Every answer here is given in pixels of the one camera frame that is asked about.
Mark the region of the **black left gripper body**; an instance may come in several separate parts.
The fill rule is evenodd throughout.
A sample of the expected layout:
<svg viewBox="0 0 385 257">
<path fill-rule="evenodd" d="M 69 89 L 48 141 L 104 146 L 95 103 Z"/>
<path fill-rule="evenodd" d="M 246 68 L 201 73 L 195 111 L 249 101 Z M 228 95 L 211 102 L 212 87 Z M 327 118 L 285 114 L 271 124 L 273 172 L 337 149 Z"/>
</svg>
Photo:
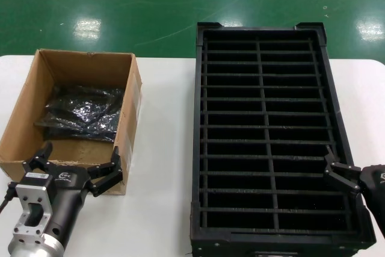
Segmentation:
<svg viewBox="0 0 385 257">
<path fill-rule="evenodd" d="M 58 241 L 68 241 L 78 214 L 84 206 L 90 177 L 83 167 L 56 166 L 54 181 L 57 194 L 52 203 L 53 214 L 45 233 Z"/>
</svg>

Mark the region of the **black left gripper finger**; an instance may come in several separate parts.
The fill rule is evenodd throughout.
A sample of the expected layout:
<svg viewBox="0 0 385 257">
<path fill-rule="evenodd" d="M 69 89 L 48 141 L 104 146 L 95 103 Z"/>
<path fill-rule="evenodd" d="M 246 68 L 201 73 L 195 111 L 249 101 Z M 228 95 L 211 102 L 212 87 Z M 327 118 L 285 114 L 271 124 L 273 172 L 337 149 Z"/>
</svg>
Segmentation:
<svg viewBox="0 0 385 257">
<path fill-rule="evenodd" d="M 30 159 L 23 162 L 25 173 L 32 173 L 35 169 L 39 169 L 49 175 L 54 174 L 54 165 L 49 161 L 49 157 L 53 151 L 53 145 L 50 141 L 39 149 Z"/>
<path fill-rule="evenodd" d="M 114 147 L 109 163 L 91 166 L 87 169 L 87 173 L 90 177 L 87 188 L 94 197 L 100 196 L 121 182 L 123 180 L 123 170 L 119 147 Z"/>
</svg>

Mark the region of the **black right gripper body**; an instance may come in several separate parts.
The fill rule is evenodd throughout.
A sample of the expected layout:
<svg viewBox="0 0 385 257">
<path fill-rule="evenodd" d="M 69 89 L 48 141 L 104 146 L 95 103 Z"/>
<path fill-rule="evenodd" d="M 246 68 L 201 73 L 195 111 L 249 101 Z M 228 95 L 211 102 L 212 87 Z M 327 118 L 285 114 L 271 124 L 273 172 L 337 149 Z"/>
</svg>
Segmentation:
<svg viewBox="0 0 385 257">
<path fill-rule="evenodd" d="M 384 165 L 362 168 L 359 184 L 367 207 L 384 233 Z"/>
</svg>

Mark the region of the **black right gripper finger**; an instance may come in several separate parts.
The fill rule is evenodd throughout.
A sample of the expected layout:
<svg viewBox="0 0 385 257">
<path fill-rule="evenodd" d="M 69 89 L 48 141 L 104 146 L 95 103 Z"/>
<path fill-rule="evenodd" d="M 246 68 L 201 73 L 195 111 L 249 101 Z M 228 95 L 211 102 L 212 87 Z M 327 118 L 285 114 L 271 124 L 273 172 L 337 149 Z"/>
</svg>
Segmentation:
<svg viewBox="0 0 385 257">
<path fill-rule="evenodd" d="M 358 182 L 361 168 L 340 163 L 330 146 L 326 146 L 326 149 L 327 154 L 324 156 L 326 167 L 323 174 L 325 182 L 349 197 L 357 197 L 360 194 Z"/>
</svg>

